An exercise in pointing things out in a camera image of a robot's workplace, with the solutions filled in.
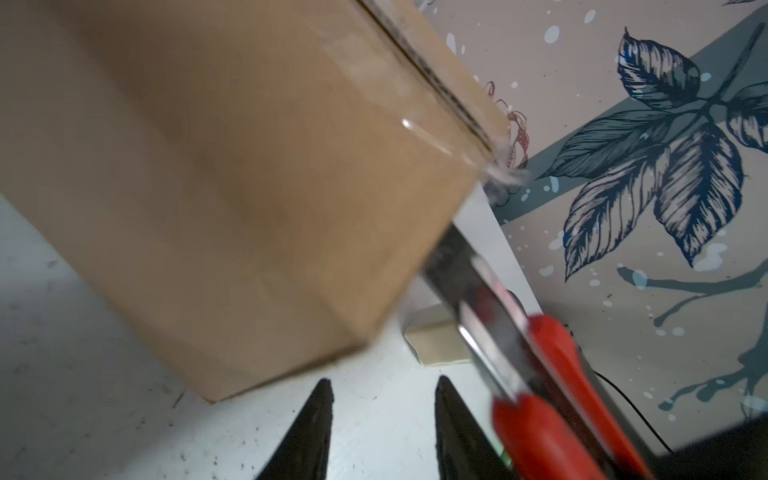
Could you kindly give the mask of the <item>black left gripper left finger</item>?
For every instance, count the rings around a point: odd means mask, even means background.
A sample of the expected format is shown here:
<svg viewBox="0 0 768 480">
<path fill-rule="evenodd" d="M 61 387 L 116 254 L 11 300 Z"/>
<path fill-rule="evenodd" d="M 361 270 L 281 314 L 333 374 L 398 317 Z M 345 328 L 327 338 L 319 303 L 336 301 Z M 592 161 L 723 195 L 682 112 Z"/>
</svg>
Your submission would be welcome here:
<svg viewBox="0 0 768 480">
<path fill-rule="evenodd" d="M 325 480 L 331 444 L 334 395 L 318 381 L 257 480 Z"/>
</svg>

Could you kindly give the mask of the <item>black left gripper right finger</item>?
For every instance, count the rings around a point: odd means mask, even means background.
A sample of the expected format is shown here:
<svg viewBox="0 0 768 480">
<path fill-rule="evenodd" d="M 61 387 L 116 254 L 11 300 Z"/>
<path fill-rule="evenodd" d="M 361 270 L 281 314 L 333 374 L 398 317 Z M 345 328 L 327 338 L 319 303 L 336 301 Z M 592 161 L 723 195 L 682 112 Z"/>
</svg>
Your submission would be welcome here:
<svg viewBox="0 0 768 480">
<path fill-rule="evenodd" d="M 436 452 L 439 478 L 509 479 L 502 462 L 447 376 L 435 390 Z"/>
</svg>

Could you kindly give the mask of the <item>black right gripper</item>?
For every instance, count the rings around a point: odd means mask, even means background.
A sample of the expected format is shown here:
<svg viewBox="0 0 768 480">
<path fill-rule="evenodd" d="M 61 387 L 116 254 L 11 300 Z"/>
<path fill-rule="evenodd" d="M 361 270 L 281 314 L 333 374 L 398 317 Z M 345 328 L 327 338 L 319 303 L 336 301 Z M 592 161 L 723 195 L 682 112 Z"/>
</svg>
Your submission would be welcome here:
<svg viewBox="0 0 768 480">
<path fill-rule="evenodd" d="M 767 414 L 664 457 L 657 479 L 766 479 Z"/>
</svg>

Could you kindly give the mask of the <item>red black utility knife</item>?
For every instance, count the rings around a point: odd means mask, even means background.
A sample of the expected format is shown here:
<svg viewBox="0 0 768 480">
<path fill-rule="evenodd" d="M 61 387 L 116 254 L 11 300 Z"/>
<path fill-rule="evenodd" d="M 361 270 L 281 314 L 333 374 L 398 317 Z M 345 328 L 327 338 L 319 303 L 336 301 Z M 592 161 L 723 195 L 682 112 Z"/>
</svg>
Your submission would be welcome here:
<svg viewBox="0 0 768 480">
<path fill-rule="evenodd" d="M 492 395 L 496 435 L 523 479 L 652 479 L 654 470 L 590 381 L 571 335 L 529 316 L 450 226 L 424 268 Z"/>
</svg>

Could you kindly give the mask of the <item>brown cardboard express box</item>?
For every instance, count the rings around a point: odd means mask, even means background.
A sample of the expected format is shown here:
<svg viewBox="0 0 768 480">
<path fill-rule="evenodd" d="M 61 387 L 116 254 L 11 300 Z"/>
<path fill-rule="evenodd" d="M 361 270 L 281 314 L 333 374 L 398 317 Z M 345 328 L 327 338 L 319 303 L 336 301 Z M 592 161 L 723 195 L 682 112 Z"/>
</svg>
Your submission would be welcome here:
<svg viewBox="0 0 768 480">
<path fill-rule="evenodd" d="M 367 345 L 507 124 L 407 1 L 5 1 L 1 191 L 206 400 Z"/>
</svg>

